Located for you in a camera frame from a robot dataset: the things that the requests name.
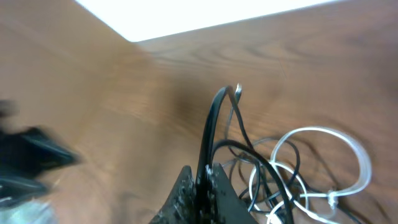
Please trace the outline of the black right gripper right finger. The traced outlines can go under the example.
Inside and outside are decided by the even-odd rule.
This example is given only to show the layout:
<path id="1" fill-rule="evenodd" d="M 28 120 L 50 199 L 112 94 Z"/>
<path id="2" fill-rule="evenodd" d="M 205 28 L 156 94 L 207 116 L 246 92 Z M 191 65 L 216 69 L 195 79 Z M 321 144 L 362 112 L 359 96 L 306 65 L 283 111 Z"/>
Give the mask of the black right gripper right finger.
<path id="1" fill-rule="evenodd" d="M 238 199 L 221 164 L 208 168 L 211 223 L 257 224 L 245 204 Z"/>

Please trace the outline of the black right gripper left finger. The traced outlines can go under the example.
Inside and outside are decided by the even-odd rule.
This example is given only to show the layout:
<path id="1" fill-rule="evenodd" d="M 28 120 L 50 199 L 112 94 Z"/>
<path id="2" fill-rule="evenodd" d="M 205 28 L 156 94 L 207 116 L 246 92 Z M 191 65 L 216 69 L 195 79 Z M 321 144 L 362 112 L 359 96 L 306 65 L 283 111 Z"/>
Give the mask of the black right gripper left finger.
<path id="1" fill-rule="evenodd" d="M 195 224 L 198 223 L 197 195 L 190 166 L 183 166 L 162 208 L 150 224 Z"/>

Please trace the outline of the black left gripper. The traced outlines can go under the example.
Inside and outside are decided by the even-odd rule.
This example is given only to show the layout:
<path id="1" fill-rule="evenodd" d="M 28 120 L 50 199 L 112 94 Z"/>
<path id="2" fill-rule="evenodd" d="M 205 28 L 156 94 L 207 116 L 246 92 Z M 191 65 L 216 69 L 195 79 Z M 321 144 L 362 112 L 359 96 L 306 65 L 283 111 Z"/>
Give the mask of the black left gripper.
<path id="1" fill-rule="evenodd" d="M 1 208 L 48 194 L 50 187 L 37 178 L 80 161 L 77 154 L 38 126 L 7 131 L 4 120 L 13 114 L 12 101 L 1 100 Z"/>

